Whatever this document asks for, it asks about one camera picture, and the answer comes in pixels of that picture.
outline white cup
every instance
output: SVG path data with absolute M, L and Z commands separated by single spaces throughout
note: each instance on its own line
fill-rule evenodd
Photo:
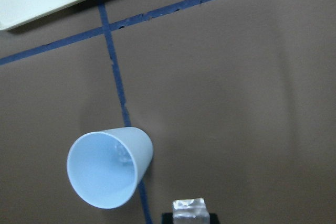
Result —
M 68 177 L 87 203 L 116 208 L 132 197 L 152 157 L 152 142 L 141 129 L 91 132 L 72 145 L 67 159 Z

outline light blue cup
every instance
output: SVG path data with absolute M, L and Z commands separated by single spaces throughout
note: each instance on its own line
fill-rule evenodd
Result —
M 87 133 L 72 145 L 67 172 L 76 193 L 105 209 L 125 204 L 153 157 L 146 133 L 134 127 Z

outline cup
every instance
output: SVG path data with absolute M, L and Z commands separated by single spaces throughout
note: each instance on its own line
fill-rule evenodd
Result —
M 141 129 L 90 132 L 78 138 L 69 151 L 68 177 L 87 203 L 116 208 L 132 197 L 152 157 L 152 142 Z

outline plastic cup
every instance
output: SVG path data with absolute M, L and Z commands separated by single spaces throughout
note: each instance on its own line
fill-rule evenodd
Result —
M 68 177 L 87 203 L 116 208 L 132 197 L 152 157 L 152 142 L 141 129 L 91 132 L 72 145 L 67 159 Z

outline overturned cup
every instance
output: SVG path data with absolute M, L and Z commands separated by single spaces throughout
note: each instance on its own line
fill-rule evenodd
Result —
M 87 133 L 72 145 L 67 172 L 75 192 L 105 209 L 125 204 L 153 157 L 148 135 L 135 127 Z

